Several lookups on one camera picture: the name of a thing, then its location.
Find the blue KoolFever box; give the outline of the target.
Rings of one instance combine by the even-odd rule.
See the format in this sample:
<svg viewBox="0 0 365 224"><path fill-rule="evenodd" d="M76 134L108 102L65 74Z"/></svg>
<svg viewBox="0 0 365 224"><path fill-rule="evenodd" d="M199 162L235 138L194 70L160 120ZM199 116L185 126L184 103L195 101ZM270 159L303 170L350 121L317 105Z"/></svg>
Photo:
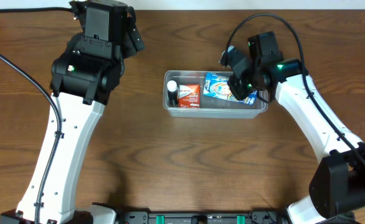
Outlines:
<svg viewBox="0 0 365 224"><path fill-rule="evenodd" d="M253 105L257 99L257 91L251 93L244 100L237 100L230 91L228 85L229 77L217 73L207 72L204 84L204 96L210 96L220 100L227 100L246 105Z"/></svg>

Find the clear plastic container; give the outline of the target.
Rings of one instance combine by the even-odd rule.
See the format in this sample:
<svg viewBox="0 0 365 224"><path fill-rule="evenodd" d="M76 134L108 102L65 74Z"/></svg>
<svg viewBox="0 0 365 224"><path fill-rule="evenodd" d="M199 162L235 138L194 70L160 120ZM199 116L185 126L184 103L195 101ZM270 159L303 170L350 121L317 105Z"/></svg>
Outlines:
<svg viewBox="0 0 365 224"><path fill-rule="evenodd" d="M267 110L268 104L254 95L250 105L205 96L203 90L208 71L170 70L164 75L163 106L171 116L189 118L234 118L252 119ZM167 82L175 81L178 85L199 85L200 100L198 108L181 108L169 101Z"/></svg>

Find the red orange medicine box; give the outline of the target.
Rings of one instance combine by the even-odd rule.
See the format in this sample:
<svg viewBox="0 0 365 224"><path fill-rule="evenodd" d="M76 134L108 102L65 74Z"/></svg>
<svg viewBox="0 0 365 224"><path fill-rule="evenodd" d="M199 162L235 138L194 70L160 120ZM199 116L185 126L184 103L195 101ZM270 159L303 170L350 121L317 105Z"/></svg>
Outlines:
<svg viewBox="0 0 365 224"><path fill-rule="evenodd" d="M179 85L179 107L200 108L200 85Z"/></svg>

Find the black bottle with white cap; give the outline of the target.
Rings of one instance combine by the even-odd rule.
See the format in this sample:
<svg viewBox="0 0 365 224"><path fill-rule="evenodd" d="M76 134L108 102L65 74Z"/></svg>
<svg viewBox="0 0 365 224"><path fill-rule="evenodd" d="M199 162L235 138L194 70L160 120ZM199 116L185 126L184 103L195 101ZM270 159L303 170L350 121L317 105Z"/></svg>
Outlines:
<svg viewBox="0 0 365 224"><path fill-rule="evenodd" d="M168 100L170 106L176 107L179 99L179 86L176 81L170 80L166 84Z"/></svg>

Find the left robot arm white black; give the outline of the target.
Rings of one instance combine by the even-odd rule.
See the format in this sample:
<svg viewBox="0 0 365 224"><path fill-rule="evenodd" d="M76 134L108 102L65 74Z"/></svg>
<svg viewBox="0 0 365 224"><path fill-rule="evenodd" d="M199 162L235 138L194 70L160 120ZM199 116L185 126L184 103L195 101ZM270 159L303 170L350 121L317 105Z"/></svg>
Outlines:
<svg viewBox="0 0 365 224"><path fill-rule="evenodd" d="M29 187L0 223L116 223L102 203L77 209L78 178L90 138L110 93L119 85L124 61L144 49L135 10L119 1L72 1L82 31L55 59L50 114Z"/></svg>

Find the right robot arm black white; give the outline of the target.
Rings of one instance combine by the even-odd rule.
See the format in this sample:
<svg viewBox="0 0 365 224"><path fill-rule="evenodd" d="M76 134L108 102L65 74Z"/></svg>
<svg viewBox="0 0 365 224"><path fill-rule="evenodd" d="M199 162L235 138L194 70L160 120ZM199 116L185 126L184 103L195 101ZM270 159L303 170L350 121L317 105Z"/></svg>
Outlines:
<svg viewBox="0 0 365 224"><path fill-rule="evenodd" d="M297 58L285 60L273 32L248 39L250 57L233 46L221 64L232 69L228 85L243 100L265 90L296 121L309 141L318 168L309 194L285 210L288 223L353 222L365 207L365 143L353 134L320 96Z"/></svg>

